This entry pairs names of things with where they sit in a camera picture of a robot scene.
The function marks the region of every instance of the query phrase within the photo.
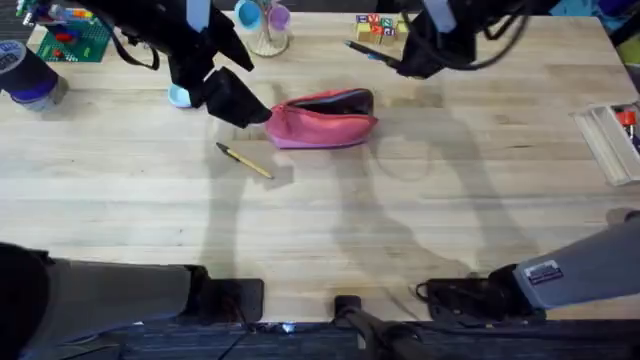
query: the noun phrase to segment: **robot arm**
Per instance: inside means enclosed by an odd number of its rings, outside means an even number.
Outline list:
[[[51,0],[36,1],[32,5],[34,11],[25,18],[31,24],[38,23],[40,14],[46,15],[50,8]],[[218,52],[247,71],[253,70],[253,63],[234,31],[233,22],[212,3],[202,30],[196,31],[189,24],[188,3],[202,1],[209,0],[76,0],[105,22],[105,26],[119,27],[131,44],[144,42],[154,52],[166,54],[171,81],[189,92],[193,107],[206,104],[209,114],[240,128],[266,122],[271,117],[269,109],[231,70],[222,67],[211,72],[213,57]],[[139,64],[123,48],[118,50],[127,62]]]

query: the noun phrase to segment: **pink zipper pouch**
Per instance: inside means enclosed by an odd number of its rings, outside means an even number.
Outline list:
[[[378,123],[373,93],[367,89],[330,90],[289,100],[271,111],[266,132],[280,149],[360,144]]]

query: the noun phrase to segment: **label sticker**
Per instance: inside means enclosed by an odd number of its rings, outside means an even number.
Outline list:
[[[564,276],[555,260],[548,260],[542,264],[528,267],[524,269],[524,274],[527,279],[529,279],[531,285],[540,285]]]

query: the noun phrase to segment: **blue tape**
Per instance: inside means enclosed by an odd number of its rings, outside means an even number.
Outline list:
[[[11,94],[11,98],[16,102],[32,102],[49,95],[51,90],[53,90],[53,88],[56,86],[57,82],[58,77],[48,82],[40,83],[38,86],[33,87],[29,90],[13,91],[9,92],[9,94]]]

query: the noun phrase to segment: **wooden table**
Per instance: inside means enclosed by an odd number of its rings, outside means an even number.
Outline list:
[[[267,105],[372,89],[380,124],[350,149],[278,151],[258,130],[176,109],[166,61],[152,72],[112,47],[101,64],[52,65],[72,88],[54,112],[29,113],[3,94],[0,241],[260,277],[265,321],[327,320],[338,294],[410,320],[428,319],[410,294],[418,282],[487,274],[599,231],[613,209],[640,207],[640,188],[605,183],[569,116],[637,98],[597,19],[535,18],[499,65],[426,81],[347,49],[353,21],[296,13],[286,53],[256,58],[252,73],[231,66]],[[29,44],[41,38],[36,30]],[[500,46],[480,42],[480,56]],[[218,139],[276,179],[222,155]],[[550,317],[640,318],[640,297]]]

